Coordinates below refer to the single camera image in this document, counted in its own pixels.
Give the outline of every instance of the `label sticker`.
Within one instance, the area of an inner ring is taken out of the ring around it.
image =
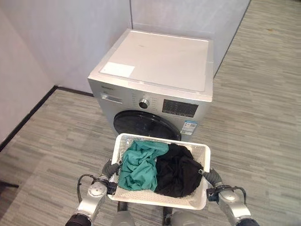
[[[113,62],[107,62],[107,64],[102,68],[100,73],[111,74],[120,77],[130,77],[133,72],[134,66],[117,64]]]
[[[197,124],[198,123],[196,121],[186,120],[181,130],[181,133],[186,135],[192,135],[194,129],[197,127]]]

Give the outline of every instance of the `digital display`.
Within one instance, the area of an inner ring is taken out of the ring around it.
[[[162,112],[193,118],[197,108],[198,105],[164,99]]]

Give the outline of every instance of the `washing machine door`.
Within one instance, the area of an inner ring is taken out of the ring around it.
[[[114,118],[114,128],[120,133],[130,133],[148,137],[181,140],[177,127],[169,121],[141,111],[119,112]]]

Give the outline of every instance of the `laundry basket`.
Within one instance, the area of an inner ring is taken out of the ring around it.
[[[191,151],[195,161],[202,164],[204,171],[209,172],[210,169],[210,149],[207,145],[188,143],[175,140],[167,140],[155,137],[144,137],[139,135],[122,133],[116,138],[112,164],[119,162],[122,159],[123,153],[132,145],[134,140],[151,140],[164,142],[167,144],[177,144],[187,147]],[[111,182],[118,183],[118,176],[114,174],[110,179]],[[201,210],[206,205],[206,189],[208,182],[202,177],[200,185],[191,194],[181,198],[173,198],[161,194],[154,193],[151,190],[142,191],[128,191],[123,188],[117,187],[114,195],[108,197],[115,201],[135,202],[158,206],[168,206],[175,208]]]

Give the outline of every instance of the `black cloth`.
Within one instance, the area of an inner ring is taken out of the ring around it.
[[[191,152],[184,146],[170,144],[166,154],[157,157],[157,182],[155,192],[171,197],[191,194],[201,181],[198,170],[202,165],[193,160]]]

